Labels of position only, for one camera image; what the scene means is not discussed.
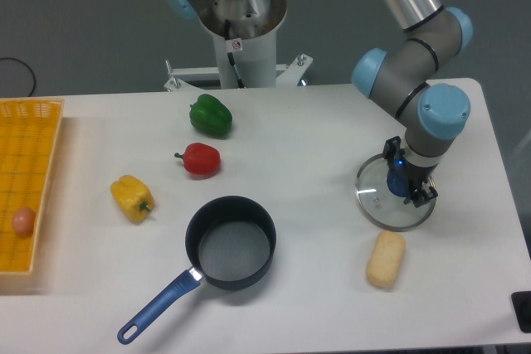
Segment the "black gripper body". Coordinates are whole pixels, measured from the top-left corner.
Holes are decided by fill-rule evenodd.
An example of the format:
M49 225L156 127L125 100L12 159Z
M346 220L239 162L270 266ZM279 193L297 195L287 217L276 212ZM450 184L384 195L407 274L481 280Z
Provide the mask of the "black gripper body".
M420 155L401 139L401 165L396 170L388 169L387 187L390 191L408 191L408 187L427 180L439 161L439 157Z

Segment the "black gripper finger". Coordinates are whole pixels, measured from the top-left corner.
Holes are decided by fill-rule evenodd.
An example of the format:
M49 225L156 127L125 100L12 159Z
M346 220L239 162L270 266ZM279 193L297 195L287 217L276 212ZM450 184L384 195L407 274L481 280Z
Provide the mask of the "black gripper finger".
M384 143L382 158L389 170L396 170L401 165L401 138L395 136Z
M431 203L438 197L438 191L431 179L422 181L417 185L408 187L404 204L413 204L414 207L421 207Z

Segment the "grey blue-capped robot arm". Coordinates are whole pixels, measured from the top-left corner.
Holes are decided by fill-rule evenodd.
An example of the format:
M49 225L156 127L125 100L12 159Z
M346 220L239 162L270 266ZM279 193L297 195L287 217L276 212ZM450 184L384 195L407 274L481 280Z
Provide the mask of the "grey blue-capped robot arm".
M461 133L470 101L451 85L429 79L463 51L473 36L469 17L441 0L384 0L406 35L394 52L375 48L353 69L353 85L404 126L386 141L389 191L414 206L436 199L429 177ZM278 27L286 0L166 0L181 17L197 19L211 34L223 88L275 87Z

